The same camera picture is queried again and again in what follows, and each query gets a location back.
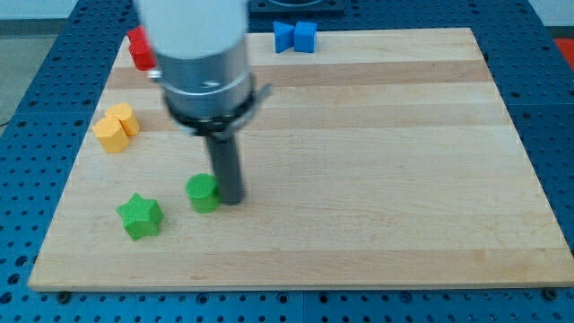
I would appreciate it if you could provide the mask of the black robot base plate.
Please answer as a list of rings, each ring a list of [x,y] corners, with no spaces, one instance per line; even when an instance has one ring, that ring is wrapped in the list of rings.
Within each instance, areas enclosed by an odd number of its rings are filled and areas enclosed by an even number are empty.
[[[251,13],[343,13],[346,0],[249,0]]]

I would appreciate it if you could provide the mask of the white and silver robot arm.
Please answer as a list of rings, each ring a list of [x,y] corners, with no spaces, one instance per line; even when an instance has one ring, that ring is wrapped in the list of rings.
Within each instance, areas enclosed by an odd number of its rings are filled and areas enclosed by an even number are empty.
[[[245,0],[136,0],[172,118],[205,139],[218,194],[225,205],[244,196],[235,135],[257,113],[271,87],[256,87],[248,62]]]

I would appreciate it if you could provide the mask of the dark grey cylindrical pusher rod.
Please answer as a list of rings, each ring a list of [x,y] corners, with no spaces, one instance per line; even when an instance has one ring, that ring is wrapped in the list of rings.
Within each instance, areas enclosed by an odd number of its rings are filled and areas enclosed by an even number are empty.
[[[232,135],[226,139],[205,138],[218,194],[225,205],[238,205],[245,196],[238,146]]]

